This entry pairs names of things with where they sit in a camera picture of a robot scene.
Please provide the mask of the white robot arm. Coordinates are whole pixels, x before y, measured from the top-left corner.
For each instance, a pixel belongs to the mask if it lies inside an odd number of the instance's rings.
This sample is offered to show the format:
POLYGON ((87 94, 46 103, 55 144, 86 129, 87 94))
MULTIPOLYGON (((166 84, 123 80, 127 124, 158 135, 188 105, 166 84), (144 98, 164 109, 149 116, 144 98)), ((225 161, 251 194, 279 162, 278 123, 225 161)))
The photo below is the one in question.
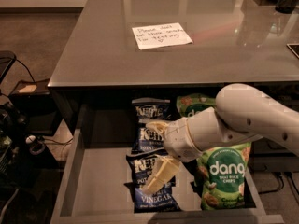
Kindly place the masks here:
POLYGON ((270 139, 299 155, 299 113, 246 84, 223 87, 216 105, 191 117, 171 122, 152 121, 146 127, 164 140, 168 155, 154 165, 142 191, 159 191, 178 172, 179 165, 213 147, 270 139))

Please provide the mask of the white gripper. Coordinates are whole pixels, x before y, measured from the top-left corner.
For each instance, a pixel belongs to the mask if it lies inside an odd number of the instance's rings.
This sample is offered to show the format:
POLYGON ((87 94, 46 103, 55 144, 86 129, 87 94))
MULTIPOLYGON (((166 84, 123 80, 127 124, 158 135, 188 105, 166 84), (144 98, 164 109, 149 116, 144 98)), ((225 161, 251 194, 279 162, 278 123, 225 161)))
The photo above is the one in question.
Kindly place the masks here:
POLYGON ((179 171, 180 161, 190 162, 202 155, 194 144, 186 118, 167 124, 164 121, 151 121, 146 127, 164 137, 164 149, 171 156, 158 156, 152 173, 142 188, 146 195, 158 192, 179 171))

